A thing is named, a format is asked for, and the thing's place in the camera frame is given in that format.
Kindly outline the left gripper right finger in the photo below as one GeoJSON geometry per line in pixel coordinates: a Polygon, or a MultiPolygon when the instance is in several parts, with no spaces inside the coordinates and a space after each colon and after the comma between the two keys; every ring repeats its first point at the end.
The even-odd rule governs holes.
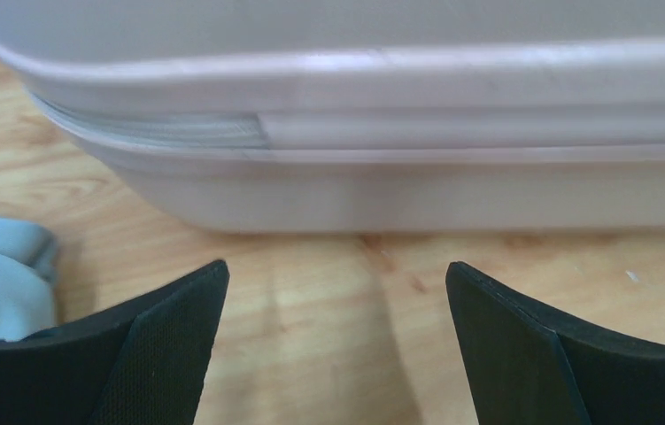
{"type": "Polygon", "coordinates": [[[482,424],[665,424],[665,344],[624,335],[464,262],[445,286],[482,424]]]}

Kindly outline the pink suitcase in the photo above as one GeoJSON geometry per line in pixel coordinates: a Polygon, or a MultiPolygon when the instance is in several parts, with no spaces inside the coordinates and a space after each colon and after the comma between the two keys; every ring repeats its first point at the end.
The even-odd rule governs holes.
{"type": "Polygon", "coordinates": [[[0,61],[202,228],[665,228],[665,1],[0,1],[0,61]]]}

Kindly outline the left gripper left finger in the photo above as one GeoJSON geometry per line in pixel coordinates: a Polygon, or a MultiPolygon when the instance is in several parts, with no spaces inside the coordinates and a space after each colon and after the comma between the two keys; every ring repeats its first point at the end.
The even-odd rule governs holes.
{"type": "Polygon", "coordinates": [[[161,288],[0,342],[0,424],[191,424],[229,271],[218,259],[161,288]]]}

